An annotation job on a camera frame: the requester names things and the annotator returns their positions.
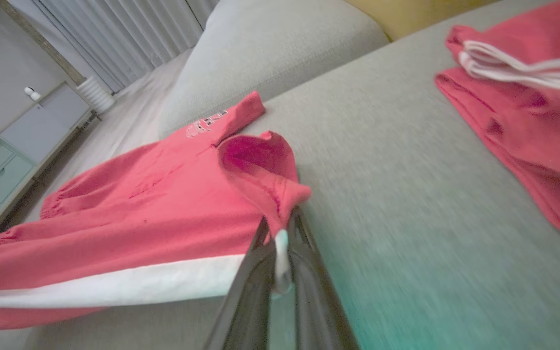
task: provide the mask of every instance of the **red fabric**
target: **red fabric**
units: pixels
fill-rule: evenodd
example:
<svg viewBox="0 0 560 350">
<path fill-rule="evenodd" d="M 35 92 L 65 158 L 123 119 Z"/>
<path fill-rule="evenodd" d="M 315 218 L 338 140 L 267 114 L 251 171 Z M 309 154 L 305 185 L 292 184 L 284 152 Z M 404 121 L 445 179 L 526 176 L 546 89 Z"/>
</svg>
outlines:
<svg viewBox="0 0 560 350">
<path fill-rule="evenodd" d="M 0 234 L 0 290 L 247 251 L 262 215 L 278 232 L 310 195 L 280 135 L 229 137 L 264 112 L 257 93 L 222 115 L 70 180 L 41 219 Z M 0 310 L 0 328 L 95 311 Z"/>
<path fill-rule="evenodd" d="M 491 44 L 526 64 L 560 58 L 560 1 L 484 33 L 454 27 L 447 47 L 455 60 L 465 40 Z M 560 229 L 560 90 L 475 80 L 459 67 L 438 74 L 436 85 Z"/>
</svg>

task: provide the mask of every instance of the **gray curtain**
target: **gray curtain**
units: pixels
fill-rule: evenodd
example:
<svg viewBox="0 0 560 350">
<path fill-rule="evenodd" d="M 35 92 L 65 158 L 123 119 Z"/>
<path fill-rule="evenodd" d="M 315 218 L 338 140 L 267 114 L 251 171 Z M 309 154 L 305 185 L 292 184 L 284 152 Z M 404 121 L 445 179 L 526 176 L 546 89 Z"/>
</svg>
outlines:
<svg viewBox="0 0 560 350">
<path fill-rule="evenodd" d="M 33 0 L 113 91 L 195 46 L 218 0 Z"/>
</svg>

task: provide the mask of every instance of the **wooden floor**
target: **wooden floor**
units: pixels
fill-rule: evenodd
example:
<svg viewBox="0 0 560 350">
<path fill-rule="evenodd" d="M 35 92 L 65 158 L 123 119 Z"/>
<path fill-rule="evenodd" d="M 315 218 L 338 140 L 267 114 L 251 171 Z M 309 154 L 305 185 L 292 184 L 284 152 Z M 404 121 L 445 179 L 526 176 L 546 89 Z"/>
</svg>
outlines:
<svg viewBox="0 0 560 350">
<path fill-rule="evenodd" d="M 143 144 L 158 141 L 158 117 L 167 94 L 180 75 L 191 50 L 134 82 L 116 95 L 116 104 L 71 141 L 18 202 L 0 228 L 36 221 L 45 197 L 65 182 L 102 162 Z"/>
</svg>

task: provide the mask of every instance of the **folded red garment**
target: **folded red garment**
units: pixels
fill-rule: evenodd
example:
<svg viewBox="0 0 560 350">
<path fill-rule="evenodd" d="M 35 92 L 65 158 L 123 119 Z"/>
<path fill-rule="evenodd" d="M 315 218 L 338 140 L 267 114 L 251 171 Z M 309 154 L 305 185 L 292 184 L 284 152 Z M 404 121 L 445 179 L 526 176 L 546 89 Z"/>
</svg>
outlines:
<svg viewBox="0 0 560 350">
<path fill-rule="evenodd" d="M 468 55 L 469 46 L 493 47 L 511 66 L 481 52 Z M 466 60 L 473 54 L 494 74 L 473 78 L 457 67 L 439 73 L 436 85 L 560 229 L 560 85 L 551 84 L 560 82 L 554 78 L 560 78 L 560 1 L 511 18 L 484 33 L 454 27 L 447 47 L 473 75 Z M 537 73 L 542 67 L 549 67 L 552 75 Z M 494 77 L 504 79 L 494 81 Z M 536 80 L 540 84 L 530 83 L 535 77 L 543 79 Z"/>
<path fill-rule="evenodd" d="M 280 135 L 229 137 L 263 112 L 251 93 L 82 173 L 39 221 L 1 233 L 0 329 L 224 295 L 262 216 L 276 233 L 310 195 Z"/>
</svg>

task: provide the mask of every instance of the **tree trunk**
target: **tree trunk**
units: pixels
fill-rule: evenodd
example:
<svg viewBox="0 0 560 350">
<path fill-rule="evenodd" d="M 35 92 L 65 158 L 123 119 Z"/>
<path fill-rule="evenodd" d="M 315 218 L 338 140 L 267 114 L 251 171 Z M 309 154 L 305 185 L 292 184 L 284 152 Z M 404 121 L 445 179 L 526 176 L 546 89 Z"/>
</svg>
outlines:
<svg viewBox="0 0 560 350">
<path fill-rule="evenodd" d="M 0 7 L 6 11 L 19 27 L 21 27 L 26 33 L 33 38 L 33 40 L 47 53 L 53 60 L 62 67 L 64 73 L 66 73 L 70 79 L 77 85 L 80 86 L 82 82 L 86 80 L 84 76 L 75 67 L 73 67 L 70 62 L 60 54 L 58 50 L 48 42 L 42 34 L 38 33 L 38 30 L 12 5 L 10 5 L 7 0 L 0 0 Z"/>
</svg>

